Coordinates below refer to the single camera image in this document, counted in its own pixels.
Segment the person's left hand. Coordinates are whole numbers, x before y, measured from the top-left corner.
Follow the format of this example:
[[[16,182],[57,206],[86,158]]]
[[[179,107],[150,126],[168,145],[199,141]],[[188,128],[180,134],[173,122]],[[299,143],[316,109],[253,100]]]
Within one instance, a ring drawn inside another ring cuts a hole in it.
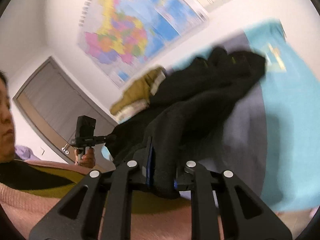
[[[79,149],[75,149],[74,154],[75,154],[75,165],[86,167],[86,168],[95,167],[94,148],[90,147],[82,157],[80,157]]]

